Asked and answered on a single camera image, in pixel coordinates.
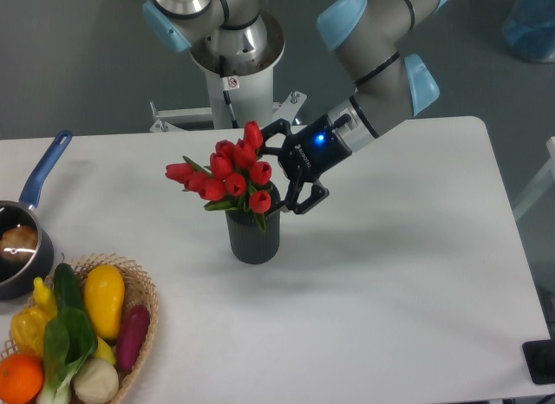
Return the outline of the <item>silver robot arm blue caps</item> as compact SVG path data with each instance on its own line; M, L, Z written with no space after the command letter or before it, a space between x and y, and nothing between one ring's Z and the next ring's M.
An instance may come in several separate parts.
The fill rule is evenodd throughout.
M147 0L142 13L169 49L189 51L204 70L215 127L257 120L264 137L284 136L262 152L277 157L289 181L277 208L302 214L327 197L324 172L438 98L421 58L401 56L395 45L446 1L337 0L326 9L318 31L355 91L298 133L291 117L272 109L284 34L259 0Z

